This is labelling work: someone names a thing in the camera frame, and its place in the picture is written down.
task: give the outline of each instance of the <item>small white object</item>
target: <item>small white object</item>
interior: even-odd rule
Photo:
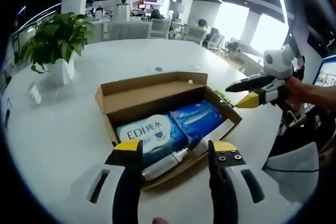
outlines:
[[[55,64],[48,64],[48,70],[51,74],[51,81],[54,85],[60,86],[68,84],[75,77],[74,53],[69,63],[63,59],[56,60]]]
[[[30,87],[29,95],[36,104],[41,104],[42,98],[35,83]]]
[[[173,152],[155,164],[147,167],[142,171],[142,176],[147,180],[153,180],[162,174],[168,172],[170,169],[178,165],[182,159],[188,154],[188,148],[179,152]]]

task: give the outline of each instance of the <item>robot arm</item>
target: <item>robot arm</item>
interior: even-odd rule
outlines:
[[[294,53],[289,45],[281,50],[266,50],[264,53],[264,73],[234,82],[226,88],[227,92],[251,91],[237,103],[238,108],[255,108],[271,102],[282,103],[290,95],[285,89],[285,80],[294,76],[300,80],[304,76],[304,62],[298,59],[299,69],[293,70]]]
[[[61,223],[138,223],[142,142],[117,145],[105,164],[80,176],[70,195],[47,209]]]

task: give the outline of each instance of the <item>white table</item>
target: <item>white table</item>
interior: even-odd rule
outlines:
[[[11,98],[13,103],[8,146],[24,180],[43,204],[64,199],[71,183],[89,167],[103,163],[112,151],[94,98],[99,84],[155,74],[155,67],[206,72],[208,85],[222,91],[245,77],[195,43],[160,39],[87,45],[83,56],[75,61],[74,82],[58,89],[46,88],[43,80],[48,74],[38,75],[30,68],[13,77],[3,99]],[[34,81],[43,99],[39,106],[28,96],[28,86]],[[227,94],[233,102],[244,95],[246,92]],[[238,147],[247,163],[261,168],[277,135],[281,110],[268,104],[236,111],[243,120],[227,141]],[[166,218],[170,223],[212,222],[207,166],[196,165],[183,177],[188,179],[141,194],[140,223],[151,223],[153,217]]]

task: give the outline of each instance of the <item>tissue pack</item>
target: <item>tissue pack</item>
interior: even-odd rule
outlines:
[[[224,121],[220,112],[207,101],[190,104],[170,115],[187,136],[191,149]]]
[[[118,127],[116,132],[121,142],[142,140],[143,168],[187,145],[185,134],[169,115],[153,115]]]

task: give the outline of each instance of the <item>cardboard box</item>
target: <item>cardboard box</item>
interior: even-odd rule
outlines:
[[[205,73],[171,72],[100,85],[96,101],[104,114],[113,145],[119,144],[114,131],[116,126],[154,114],[168,113],[200,100],[210,102],[224,118],[230,119],[236,126],[241,121],[241,117],[231,107],[220,103],[220,98],[206,85],[206,82],[207,74]],[[190,153],[169,172],[153,181],[146,182],[143,189],[151,188],[175,177],[205,156],[207,152],[199,157]]]

